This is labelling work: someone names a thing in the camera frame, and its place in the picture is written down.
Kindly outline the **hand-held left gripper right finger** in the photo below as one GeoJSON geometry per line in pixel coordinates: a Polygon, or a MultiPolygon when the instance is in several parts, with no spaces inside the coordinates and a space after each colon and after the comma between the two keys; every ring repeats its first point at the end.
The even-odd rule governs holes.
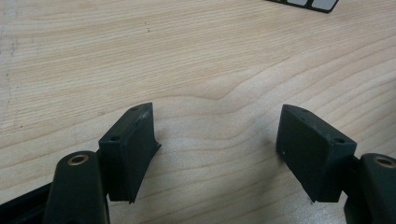
{"type": "Polygon", "coordinates": [[[307,109],[283,105],[276,152],[313,202],[336,203],[357,143],[307,109]]]}

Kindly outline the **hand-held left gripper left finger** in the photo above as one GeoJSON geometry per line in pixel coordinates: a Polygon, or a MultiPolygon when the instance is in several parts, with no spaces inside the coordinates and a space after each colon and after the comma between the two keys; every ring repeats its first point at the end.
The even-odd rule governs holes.
{"type": "Polygon", "coordinates": [[[99,140],[98,156],[112,202],[134,203],[161,144],[155,139],[153,105],[128,109],[99,140]]]}

